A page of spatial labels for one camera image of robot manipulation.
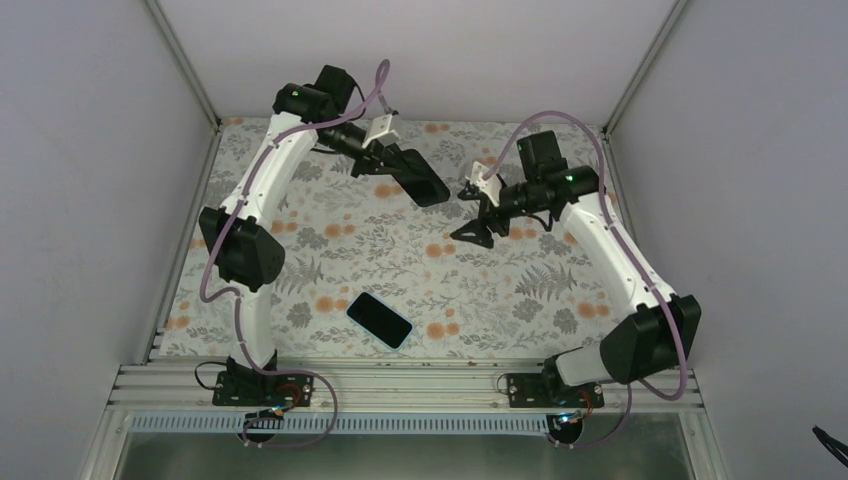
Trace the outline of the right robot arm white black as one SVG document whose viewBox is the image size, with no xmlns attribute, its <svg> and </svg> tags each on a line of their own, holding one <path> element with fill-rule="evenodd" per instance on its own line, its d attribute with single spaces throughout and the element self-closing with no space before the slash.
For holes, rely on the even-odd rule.
<svg viewBox="0 0 848 480">
<path fill-rule="evenodd" d="M 524 137 L 517 147 L 521 183 L 509 185 L 483 163 L 471 164 L 459 197 L 478 201 L 478 216 L 452 238 L 491 248 L 512 219 L 546 212 L 548 228 L 561 224 L 583 247 L 619 318 L 599 343 L 545 360 L 544 399 L 565 407 L 589 384 L 644 382 L 662 370 L 684 369 L 702 313 L 697 300 L 678 295 L 650 267 L 615 216 L 598 171 L 568 166 L 553 132 Z"/>
</svg>

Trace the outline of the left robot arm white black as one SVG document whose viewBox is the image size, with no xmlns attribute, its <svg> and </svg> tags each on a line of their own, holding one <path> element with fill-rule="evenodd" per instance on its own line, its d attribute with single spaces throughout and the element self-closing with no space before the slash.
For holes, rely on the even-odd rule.
<svg viewBox="0 0 848 480">
<path fill-rule="evenodd" d="M 354 176 L 392 175 L 415 200 L 431 204 L 443 200 L 414 189 L 430 185 L 428 166 L 419 154 L 396 147 L 389 128 L 373 122 L 356 125 L 373 102 L 394 116 L 382 88 L 391 63 L 382 60 L 374 86 L 360 104 L 349 105 L 357 81 L 346 70 L 322 68 L 309 84 L 289 83 L 279 90 L 265 136 L 244 176 L 219 207 L 202 209 L 198 224 L 208 249 L 199 298 L 211 304 L 229 295 L 233 299 L 235 344 L 224 365 L 222 387 L 235 387 L 241 399 L 255 405 L 270 402 L 278 391 L 277 350 L 271 333 L 271 296 L 286 258 L 271 227 L 280 200 L 294 173 L 318 145 L 354 162 Z"/>
</svg>

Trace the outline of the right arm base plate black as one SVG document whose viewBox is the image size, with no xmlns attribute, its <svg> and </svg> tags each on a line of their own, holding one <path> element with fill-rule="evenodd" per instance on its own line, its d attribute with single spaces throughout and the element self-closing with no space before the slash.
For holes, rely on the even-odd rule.
<svg viewBox="0 0 848 480">
<path fill-rule="evenodd" d="M 605 406 L 602 386 L 588 383 L 566 386 L 548 380 L 541 373 L 508 373 L 505 392 L 511 408 L 602 408 Z"/>
</svg>

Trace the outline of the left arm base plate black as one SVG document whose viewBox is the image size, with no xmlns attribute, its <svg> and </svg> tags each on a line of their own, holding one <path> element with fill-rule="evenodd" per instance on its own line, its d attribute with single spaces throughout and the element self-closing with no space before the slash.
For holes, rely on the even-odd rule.
<svg viewBox="0 0 848 480">
<path fill-rule="evenodd" d="M 314 377 L 309 375 L 263 376 L 221 372 L 212 397 L 215 406 L 309 407 Z"/>
</svg>

